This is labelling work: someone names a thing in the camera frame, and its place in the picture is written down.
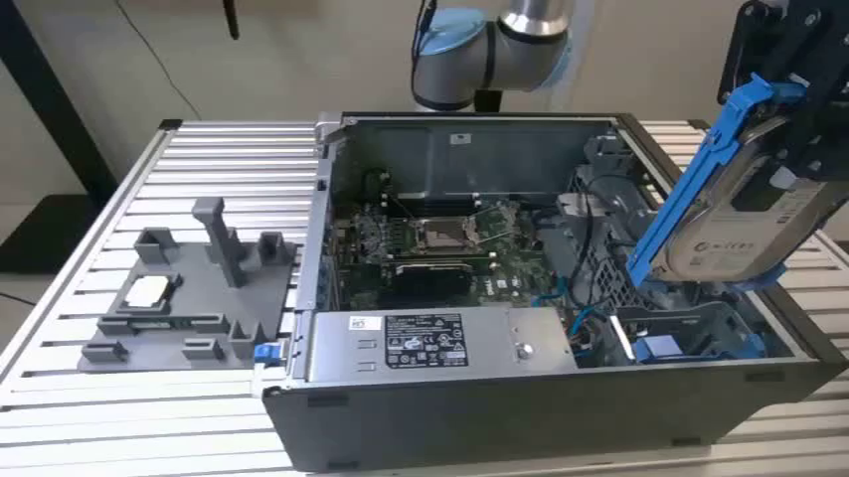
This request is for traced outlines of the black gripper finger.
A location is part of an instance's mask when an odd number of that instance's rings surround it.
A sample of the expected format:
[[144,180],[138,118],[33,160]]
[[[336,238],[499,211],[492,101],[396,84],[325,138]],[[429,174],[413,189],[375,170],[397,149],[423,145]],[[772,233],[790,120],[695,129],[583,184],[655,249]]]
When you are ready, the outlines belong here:
[[739,6],[719,80],[719,104],[748,81],[774,48],[787,4],[787,1],[744,1]]
[[776,164],[817,182],[847,179],[847,3],[790,1],[771,55],[780,80],[802,79],[775,140]]

